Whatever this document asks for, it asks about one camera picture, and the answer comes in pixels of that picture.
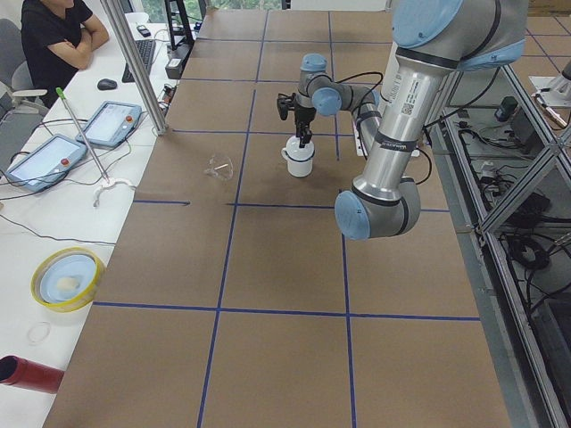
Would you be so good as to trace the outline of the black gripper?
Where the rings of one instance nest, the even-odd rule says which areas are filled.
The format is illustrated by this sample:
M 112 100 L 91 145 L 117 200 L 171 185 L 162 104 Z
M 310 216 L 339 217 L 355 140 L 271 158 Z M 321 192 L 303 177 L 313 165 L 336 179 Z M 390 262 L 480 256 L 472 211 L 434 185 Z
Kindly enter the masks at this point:
M 316 109 L 308 96 L 296 94 L 294 97 L 295 136 L 300 138 L 300 147 L 304 148 L 311 142 L 310 124 L 315 119 Z

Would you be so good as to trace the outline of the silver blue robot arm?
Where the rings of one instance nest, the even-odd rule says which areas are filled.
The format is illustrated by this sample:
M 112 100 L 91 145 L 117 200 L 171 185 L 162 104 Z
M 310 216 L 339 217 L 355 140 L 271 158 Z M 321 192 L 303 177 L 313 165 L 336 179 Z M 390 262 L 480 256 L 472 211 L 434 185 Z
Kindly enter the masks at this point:
M 443 79 L 455 70 L 498 68 L 524 52 L 527 1 L 401 1 L 393 12 L 396 74 L 379 111 L 365 87 L 336 83 L 326 59 L 302 59 L 294 96 L 296 135 L 310 141 L 316 114 L 348 111 L 367 162 L 335 199 L 335 220 L 352 240 L 402 235 L 418 221 L 420 197 L 405 169 Z

